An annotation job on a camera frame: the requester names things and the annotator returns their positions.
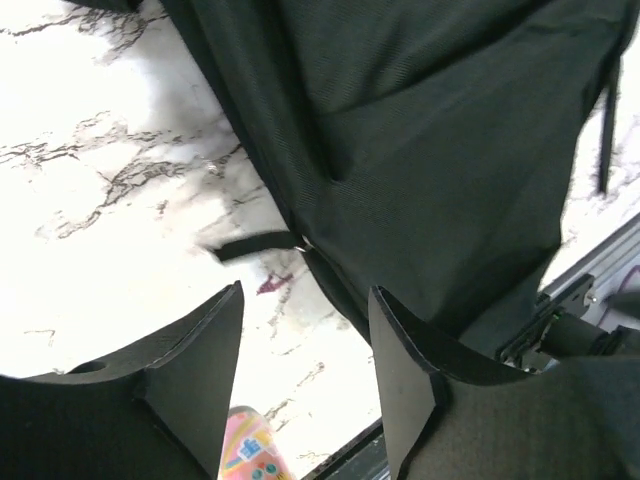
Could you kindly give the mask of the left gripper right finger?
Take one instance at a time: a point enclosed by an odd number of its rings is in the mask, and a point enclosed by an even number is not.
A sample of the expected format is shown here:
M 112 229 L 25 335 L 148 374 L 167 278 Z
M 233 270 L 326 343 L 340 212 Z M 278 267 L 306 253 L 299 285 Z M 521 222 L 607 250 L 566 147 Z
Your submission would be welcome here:
M 531 375 L 416 318 L 382 288 L 369 326 L 395 479 L 635 479 L 639 360 L 578 357 Z

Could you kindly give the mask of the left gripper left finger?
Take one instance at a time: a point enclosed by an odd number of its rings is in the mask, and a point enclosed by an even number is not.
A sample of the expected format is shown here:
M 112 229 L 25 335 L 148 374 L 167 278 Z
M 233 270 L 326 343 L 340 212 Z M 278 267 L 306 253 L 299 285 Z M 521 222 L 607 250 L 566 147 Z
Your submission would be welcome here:
M 5 479 L 214 479 L 239 354 L 234 283 L 65 374 L 1 380 Z

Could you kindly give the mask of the black backpack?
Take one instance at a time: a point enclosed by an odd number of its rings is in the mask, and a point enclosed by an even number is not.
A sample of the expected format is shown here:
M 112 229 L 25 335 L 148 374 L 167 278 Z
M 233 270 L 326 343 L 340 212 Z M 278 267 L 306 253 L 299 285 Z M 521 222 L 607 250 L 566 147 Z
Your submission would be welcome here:
M 167 1 L 299 249 L 366 332 L 380 286 L 487 356 L 531 318 L 635 1 Z

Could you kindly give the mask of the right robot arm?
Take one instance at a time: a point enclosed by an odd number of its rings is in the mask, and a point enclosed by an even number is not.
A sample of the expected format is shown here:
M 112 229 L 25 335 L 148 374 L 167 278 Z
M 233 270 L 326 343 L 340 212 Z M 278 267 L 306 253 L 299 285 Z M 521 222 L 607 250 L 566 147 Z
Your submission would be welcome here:
M 607 332 L 560 310 L 545 327 L 539 351 L 556 360 L 584 356 L 638 357 L 639 330 L 619 325 Z

